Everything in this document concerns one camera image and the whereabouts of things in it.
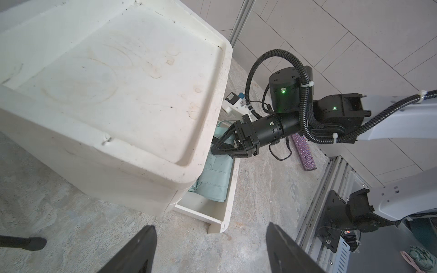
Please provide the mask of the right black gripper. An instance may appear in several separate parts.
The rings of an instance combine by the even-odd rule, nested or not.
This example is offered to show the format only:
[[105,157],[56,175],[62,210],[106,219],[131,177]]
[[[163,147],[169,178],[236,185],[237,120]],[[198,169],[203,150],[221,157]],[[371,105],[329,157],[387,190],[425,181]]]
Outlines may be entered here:
[[259,154],[259,149],[285,140],[292,154],[289,136],[300,131],[299,114],[270,114],[252,122],[247,115],[243,121],[220,122],[215,129],[211,144],[213,155],[228,155],[232,158],[249,158]]

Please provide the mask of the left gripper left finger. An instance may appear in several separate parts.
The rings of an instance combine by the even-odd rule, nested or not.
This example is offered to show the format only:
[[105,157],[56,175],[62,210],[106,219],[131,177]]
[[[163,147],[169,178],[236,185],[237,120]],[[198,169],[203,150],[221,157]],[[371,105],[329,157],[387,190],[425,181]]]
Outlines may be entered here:
[[157,248],[154,225],[143,227],[98,273],[150,273]]

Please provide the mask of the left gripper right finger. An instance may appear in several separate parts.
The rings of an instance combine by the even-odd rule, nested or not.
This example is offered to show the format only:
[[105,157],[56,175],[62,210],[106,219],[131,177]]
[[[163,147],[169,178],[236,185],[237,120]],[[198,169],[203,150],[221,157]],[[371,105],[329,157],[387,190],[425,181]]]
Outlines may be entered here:
[[272,273],[324,273],[324,270],[279,226],[269,223],[267,253]]

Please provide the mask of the green umbrella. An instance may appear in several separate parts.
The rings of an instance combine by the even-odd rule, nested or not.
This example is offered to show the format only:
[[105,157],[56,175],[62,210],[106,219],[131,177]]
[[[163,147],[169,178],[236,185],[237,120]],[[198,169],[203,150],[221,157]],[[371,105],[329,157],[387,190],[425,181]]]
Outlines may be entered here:
[[197,181],[189,188],[208,200],[224,202],[227,197],[234,159],[229,155],[208,153],[205,167]]

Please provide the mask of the white three-drawer cabinet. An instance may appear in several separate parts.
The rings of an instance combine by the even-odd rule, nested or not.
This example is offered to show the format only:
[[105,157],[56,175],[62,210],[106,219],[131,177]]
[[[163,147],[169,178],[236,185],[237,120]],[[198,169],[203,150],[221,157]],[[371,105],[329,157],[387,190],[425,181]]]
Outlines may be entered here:
[[1,3],[1,132],[83,193],[227,229],[189,193],[220,114],[233,48],[180,1]]

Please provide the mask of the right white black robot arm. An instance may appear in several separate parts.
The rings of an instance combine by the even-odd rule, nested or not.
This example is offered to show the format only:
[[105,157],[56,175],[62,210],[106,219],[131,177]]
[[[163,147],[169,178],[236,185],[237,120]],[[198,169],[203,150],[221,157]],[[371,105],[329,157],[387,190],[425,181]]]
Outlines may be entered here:
[[[303,87],[294,67],[273,73],[266,87],[272,98],[266,116],[255,121],[243,116],[222,137],[213,140],[212,153],[248,158],[257,155],[261,147],[303,133],[298,124]],[[354,143],[388,136],[431,138],[437,134],[437,114],[432,103],[436,96],[433,91],[423,91],[398,101],[372,99],[358,93],[310,99],[306,124],[315,141],[328,143]],[[407,216],[436,210],[437,171],[430,169],[386,186],[359,190],[348,201],[335,196],[323,209],[318,232],[321,235],[350,230],[372,232]]]

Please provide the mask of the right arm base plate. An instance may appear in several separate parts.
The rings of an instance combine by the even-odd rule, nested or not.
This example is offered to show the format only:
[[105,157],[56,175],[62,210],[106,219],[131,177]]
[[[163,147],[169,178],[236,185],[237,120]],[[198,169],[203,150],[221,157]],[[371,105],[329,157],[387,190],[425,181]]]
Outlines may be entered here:
[[348,205],[334,190],[329,191],[316,226],[316,235],[333,253],[338,250],[340,237],[346,231],[357,230],[348,215]]

